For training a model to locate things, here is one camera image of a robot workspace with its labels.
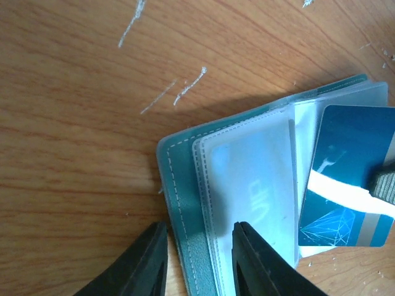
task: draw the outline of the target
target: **wood grain surface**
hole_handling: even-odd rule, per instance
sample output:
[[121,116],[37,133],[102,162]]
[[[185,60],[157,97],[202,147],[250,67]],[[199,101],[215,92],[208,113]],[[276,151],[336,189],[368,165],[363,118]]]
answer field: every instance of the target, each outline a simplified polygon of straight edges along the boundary
[[[72,295],[168,221],[168,134],[362,72],[394,104],[395,1],[302,5],[146,0],[118,47],[135,0],[1,1],[0,295]],[[167,295],[186,295],[173,241]],[[394,295],[394,247],[392,233],[299,271],[329,295]]]

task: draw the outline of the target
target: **scratch on table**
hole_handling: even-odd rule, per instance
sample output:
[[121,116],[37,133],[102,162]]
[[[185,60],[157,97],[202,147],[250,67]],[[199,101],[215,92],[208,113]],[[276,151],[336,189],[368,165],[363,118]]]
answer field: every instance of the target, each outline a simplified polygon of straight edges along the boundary
[[182,92],[177,94],[177,97],[175,98],[174,103],[173,103],[174,106],[177,104],[178,100],[180,100],[181,97],[186,94],[187,91],[189,91],[196,83],[198,83],[198,81],[203,77],[204,74],[206,74],[206,72],[207,72],[207,68],[206,67],[202,67],[202,71],[201,71],[199,77],[197,77],[195,79],[195,81],[192,82],[192,84],[190,84],[186,88],[184,88]]
[[303,8],[309,6],[309,5],[312,4],[313,2],[314,2],[314,0],[304,0]]
[[137,6],[136,6],[136,11],[135,11],[135,15],[133,16],[133,18],[131,19],[129,26],[126,28],[125,32],[123,32],[123,35],[121,37],[121,40],[118,43],[118,47],[121,47],[123,44],[123,40],[125,39],[127,33],[129,32],[131,26],[133,26],[135,20],[138,20],[141,17],[141,13],[144,10],[144,5],[146,5],[146,0],[138,0],[137,2]]
[[368,46],[371,46],[371,45],[372,45],[372,43],[365,44],[365,45],[361,46],[359,48],[359,50],[364,49],[365,47],[368,47]]
[[173,82],[172,82],[169,86],[167,86],[166,89],[165,89],[161,94],[159,94],[159,95],[153,100],[152,103],[150,103],[143,111],[140,112],[140,114],[143,114],[145,111],[147,111],[148,109],[150,109],[157,101],[160,100],[161,97],[163,97],[163,96],[169,91],[170,88],[172,88],[172,87],[175,85],[176,82],[177,82],[177,79],[174,79]]

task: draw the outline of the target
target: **geometric diamond pattern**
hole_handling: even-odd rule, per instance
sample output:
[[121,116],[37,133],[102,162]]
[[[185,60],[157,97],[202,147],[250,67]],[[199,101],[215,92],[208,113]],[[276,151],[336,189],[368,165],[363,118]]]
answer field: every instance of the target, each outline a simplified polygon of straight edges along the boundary
[[303,227],[301,231],[317,245],[347,245],[355,214],[339,208]]

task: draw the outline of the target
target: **blue card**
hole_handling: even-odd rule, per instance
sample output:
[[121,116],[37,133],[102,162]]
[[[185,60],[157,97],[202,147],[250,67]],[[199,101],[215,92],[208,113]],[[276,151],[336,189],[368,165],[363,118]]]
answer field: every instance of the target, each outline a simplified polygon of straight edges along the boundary
[[[395,108],[331,105],[325,109],[310,177],[320,175],[367,189],[372,170],[393,161]],[[381,247],[392,223],[391,217],[357,212],[306,189],[299,245]]]

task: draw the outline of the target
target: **teal wallet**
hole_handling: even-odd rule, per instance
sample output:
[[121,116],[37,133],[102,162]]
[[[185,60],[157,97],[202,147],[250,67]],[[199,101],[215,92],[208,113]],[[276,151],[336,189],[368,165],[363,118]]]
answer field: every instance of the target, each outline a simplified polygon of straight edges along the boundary
[[317,126],[328,105],[386,106],[357,75],[163,138],[157,160],[189,295],[234,295],[231,231],[247,221],[290,264]]

